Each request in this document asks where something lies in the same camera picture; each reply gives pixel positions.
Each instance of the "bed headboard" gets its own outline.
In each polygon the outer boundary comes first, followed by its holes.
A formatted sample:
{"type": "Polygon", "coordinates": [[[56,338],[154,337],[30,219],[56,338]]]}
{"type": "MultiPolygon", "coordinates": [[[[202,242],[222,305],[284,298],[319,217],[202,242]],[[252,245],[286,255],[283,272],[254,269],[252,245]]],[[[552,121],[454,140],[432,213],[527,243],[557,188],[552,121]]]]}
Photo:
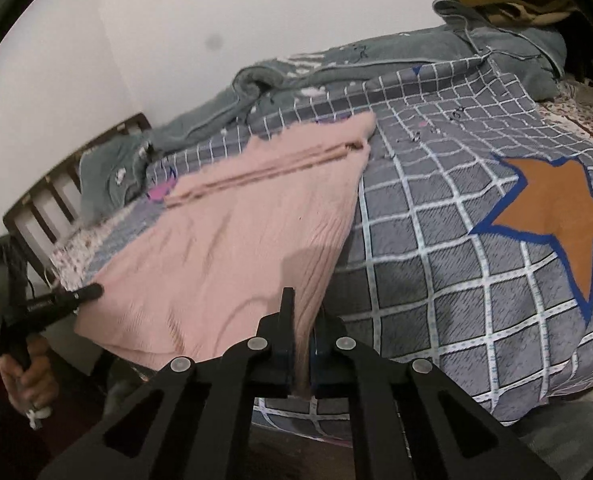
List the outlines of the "bed headboard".
{"type": "Polygon", "coordinates": [[[69,234],[81,211],[79,161],[87,149],[117,135],[150,128],[142,113],[103,132],[48,171],[3,216],[3,224],[20,245],[28,263],[47,284],[54,282],[49,255],[69,234]]]}

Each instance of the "white wall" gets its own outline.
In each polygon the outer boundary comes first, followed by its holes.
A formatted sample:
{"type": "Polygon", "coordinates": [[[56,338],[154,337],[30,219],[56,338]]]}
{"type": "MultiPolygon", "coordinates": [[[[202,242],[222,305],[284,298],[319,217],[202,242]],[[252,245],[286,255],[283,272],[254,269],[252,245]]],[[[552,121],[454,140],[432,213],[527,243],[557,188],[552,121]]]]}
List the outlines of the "white wall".
{"type": "Polygon", "coordinates": [[[161,124],[244,65],[442,23],[432,0],[98,0],[132,100],[161,124]]]}
{"type": "Polygon", "coordinates": [[[135,110],[95,0],[35,0],[0,45],[0,234],[23,192],[135,110]]]}
{"type": "Polygon", "coordinates": [[[0,233],[34,181],[135,111],[161,124],[256,60],[438,25],[431,3],[35,0],[0,46],[0,233]]]}

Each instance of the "silver screw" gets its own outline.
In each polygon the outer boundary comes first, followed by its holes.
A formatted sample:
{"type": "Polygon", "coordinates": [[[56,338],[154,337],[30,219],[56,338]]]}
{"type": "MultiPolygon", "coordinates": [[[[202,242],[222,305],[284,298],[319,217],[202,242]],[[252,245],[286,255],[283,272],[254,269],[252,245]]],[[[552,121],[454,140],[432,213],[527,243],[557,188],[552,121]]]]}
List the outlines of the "silver screw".
{"type": "Polygon", "coordinates": [[[192,366],[192,361],[187,357],[177,357],[170,363],[170,368],[173,372],[184,372],[192,366]]]}
{"type": "Polygon", "coordinates": [[[413,370],[420,374],[429,374],[432,371],[432,363],[427,359],[417,359],[413,362],[413,370]]]}
{"type": "Polygon", "coordinates": [[[268,345],[268,342],[262,337],[253,337],[248,341],[248,348],[250,350],[263,350],[268,345]]]}
{"type": "Polygon", "coordinates": [[[352,350],[357,345],[357,342],[348,336],[339,337],[336,342],[337,348],[340,350],[352,350]]]}

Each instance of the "star print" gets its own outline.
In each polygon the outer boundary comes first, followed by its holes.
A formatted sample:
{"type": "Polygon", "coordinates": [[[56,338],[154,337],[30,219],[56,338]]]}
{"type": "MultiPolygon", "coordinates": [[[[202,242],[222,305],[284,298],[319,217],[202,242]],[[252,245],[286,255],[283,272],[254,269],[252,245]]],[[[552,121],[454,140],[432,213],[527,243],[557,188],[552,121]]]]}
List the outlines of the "star print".
{"type": "Polygon", "coordinates": [[[471,234],[549,244],[563,263],[586,325],[593,310],[593,190],[577,158],[500,158],[519,176],[471,234]]]}

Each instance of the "person's hand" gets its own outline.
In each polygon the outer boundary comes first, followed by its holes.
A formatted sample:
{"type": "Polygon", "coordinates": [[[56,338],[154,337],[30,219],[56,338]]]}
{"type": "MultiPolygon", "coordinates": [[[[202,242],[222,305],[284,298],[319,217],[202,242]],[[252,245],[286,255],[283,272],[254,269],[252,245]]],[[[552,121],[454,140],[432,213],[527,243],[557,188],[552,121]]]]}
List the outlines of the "person's hand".
{"type": "Polygon", "coordinates": [[[28,337],[28,353],[32,364],[27,371],[14,358],[5,354],[0,358],[0,372],[8,392],[10,404],[19,413],[30,408],[40,410],[49,406],[58,396],[58,383],[52,374],[47,356],[48,340],[33,335],[28,337]]]}

